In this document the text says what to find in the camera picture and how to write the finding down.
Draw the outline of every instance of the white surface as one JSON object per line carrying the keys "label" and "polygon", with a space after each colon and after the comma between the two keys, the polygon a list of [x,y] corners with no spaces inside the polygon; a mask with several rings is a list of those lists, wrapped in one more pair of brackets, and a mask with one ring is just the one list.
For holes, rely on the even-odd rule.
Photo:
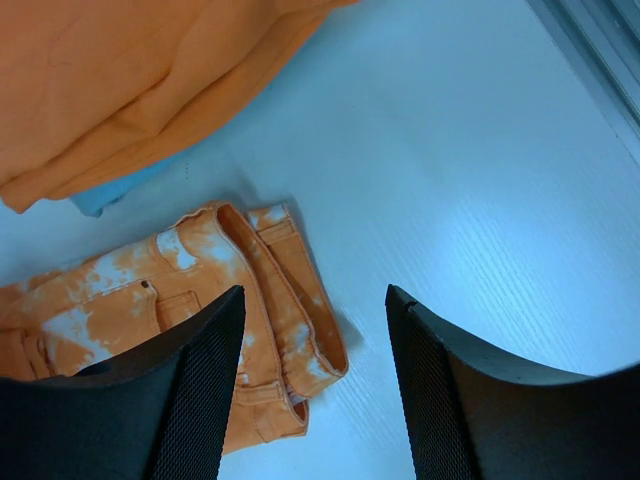
{"label": "white surface", "polygon": [[523,0],[367,0],[100,220],[68,202],[0,210],[0,280],[142,238],[208,199],[293,201],[348,321],[351,372],[313,402],[306,438],[225,457],[220,478],[413,478],[387,284],[527,358],[623,367],[640,357],[639,192]]}

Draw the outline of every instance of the blue cloth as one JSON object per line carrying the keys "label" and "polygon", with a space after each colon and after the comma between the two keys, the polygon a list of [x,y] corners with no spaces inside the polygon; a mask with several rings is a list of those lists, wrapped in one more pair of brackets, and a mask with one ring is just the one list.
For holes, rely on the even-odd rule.
{"label": "blue cloth", "polygon": [[91,190],[72,195],[70,197],[71,201],[84,215],[99,217],[102,215],[104,207],[116,203],[138,185],[164,172],[178,161],[179,158],[180,154],[173,155],[139,172],[99,185]]}

